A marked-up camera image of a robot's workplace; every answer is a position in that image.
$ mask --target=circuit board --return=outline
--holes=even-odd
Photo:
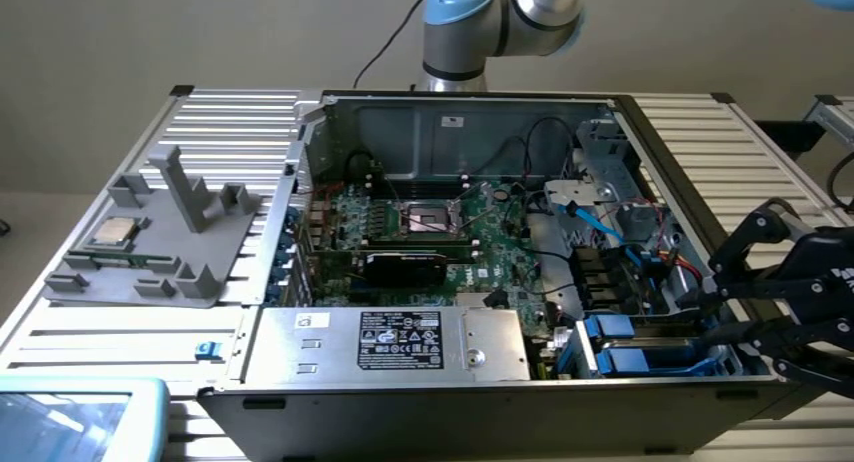
[[[454,221],[460,230],[438,231],[437,222],[406,222],[400,207],[452,206],[453,201],[392,200],[372,198],[369,191],[352,185],[326,198],[326,214],[313,216],[325,227],[313,230],[310,260],[312,296],[318,307],[400,306],[436,307],[468,305],[484,307],[482,298],[502,290],[509,309],[517,311],[522,333],[548,335],[544,300],[521,288],[541,291],[539,280],[526,280],[536,258],[518,248],[525,243],[505,232],[504,222],[520,225],[521,204],[508,184],[481,183],[461,197]],[[364,253],[388,247],[394,252],[434,252],[446,256],[446,275],[440,286],[420,289],[370,288],[358,274]]]

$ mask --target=metal rail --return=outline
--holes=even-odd
[[[142,163],[144,154],[153,144],[177,144],[186,172],[204,176],[210,189],[225,181],[242,182],[265,195],[269,207],[296,138],[298,106],[314,104],[317,96],[288,90],[194,90],[189,97],[170,98],[118,172],[138,170],[153,187],[164,187],[157,171]],[[849,223],[735,105],[707,95],[637,94],[635,98],[727,230],[769,195],[783,195],[809,224]],[[101,194],[57,254],[85,233],[105,203]],[[232,277],[250,275],[265,223],[261,210]],[[761,250],[751,264],[777,262],[784,250]],[[43,274],[57,263],[58,255]],[[160,377],[172,393],[164,460],[245,460],[193,396],[197,388],[230,378],[242,365],[241,334],[258,310],[242,305],[250,296],[246,282],[229,281],[220,302],[194,310],[50,303],[37,298],[39,280],[0,328],[0,370]],[[205,340],[222,342],[230,349],[221,362],[194,360],[194,346]],[[691,460],[849,460],[852,409],[845,399],[823,396],[780,422],[741,424]]]

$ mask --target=power supply label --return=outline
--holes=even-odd
[[[361,312],[358,368],[441,369],[438,312]]]

